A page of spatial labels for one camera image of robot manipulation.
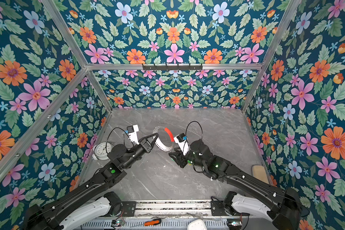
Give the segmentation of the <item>metal keyring disc red grip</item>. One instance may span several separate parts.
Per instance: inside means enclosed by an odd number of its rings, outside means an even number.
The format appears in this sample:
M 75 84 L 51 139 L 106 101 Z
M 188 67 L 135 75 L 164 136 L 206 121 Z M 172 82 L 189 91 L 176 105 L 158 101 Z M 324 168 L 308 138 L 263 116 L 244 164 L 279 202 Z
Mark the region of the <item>metal keyring disc red grip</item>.
M 172 132 L 170 131 L 169 128 L 164 127 L 164 126 L 156 126 L 153 130 L 153 133 L 157 133 L 158 135 L 160 135 L 160 132 L 164 132 L 166 133 L 166 135 L 168 135 L 169 138 L 169 142 L 167 142 L 167 140 L 165 139 L 161 139 L 160 136 L 158 136 L 156 138 L 155 144 L 157 145 L 157 147 L 164 151 L 164 152 L 169 152 L 173 149 L 173 145 L 174 145 L 174 136 L 172 134 Z

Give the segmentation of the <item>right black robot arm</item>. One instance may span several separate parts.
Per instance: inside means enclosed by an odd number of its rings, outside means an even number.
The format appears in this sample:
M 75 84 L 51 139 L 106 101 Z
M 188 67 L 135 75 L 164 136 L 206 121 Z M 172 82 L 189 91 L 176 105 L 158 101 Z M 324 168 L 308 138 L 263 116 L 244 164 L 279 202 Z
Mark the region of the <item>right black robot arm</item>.
M 201 173 L 211 180 L 227 183 L 249 194 L 235 194 L 230 202 L 239 213 L 266 218 L 278 230 L 296 230 L 303 211 L 298 193 L 292 189 L 281 189 L 267 184 L 239 169 L 230 161 L 214 155 L 209 147 L 197 140 L 191 145 L 182 144 L 169 156 L 184 168 L 188 163 L 201 168 Z

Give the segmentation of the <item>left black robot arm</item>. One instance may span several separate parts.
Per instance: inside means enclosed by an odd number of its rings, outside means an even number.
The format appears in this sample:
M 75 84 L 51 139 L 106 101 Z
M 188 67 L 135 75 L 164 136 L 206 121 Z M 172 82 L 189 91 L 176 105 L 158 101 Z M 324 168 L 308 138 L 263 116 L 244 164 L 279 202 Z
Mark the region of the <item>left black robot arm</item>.
M 128 149 L 124 144 L 107 151 L 110 160 L 91 179 L 65 196 L 44 206 L 33 205 L 25 214 L 24 230 L 73 230 L 82 224 L 106 214 L 119 214 L 121 200 L 108 190 L 126 176 L 129 169 L 145 153 L 151 152 L 158 139 L 153 133 L 138 140 Z

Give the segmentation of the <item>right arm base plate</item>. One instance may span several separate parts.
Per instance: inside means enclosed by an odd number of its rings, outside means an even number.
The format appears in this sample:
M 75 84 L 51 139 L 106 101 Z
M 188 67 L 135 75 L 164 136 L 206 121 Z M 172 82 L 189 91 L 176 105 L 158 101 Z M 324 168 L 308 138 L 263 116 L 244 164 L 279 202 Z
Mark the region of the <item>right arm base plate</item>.
M 223 203 L 223 201 L 212 196 L 211 198 L 211 214 L 212 216 L 232 216 L 231 210 Z

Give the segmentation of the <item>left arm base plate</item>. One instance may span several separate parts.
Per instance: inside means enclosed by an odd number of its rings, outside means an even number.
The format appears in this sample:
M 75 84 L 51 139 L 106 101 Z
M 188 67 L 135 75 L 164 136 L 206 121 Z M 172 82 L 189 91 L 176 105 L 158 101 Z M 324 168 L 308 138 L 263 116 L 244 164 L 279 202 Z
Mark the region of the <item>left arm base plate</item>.
M 116 204 L 109 211 L 112 217 L 133 217 L 136 211 L 137 202 L 135 201 L 122 201 Z

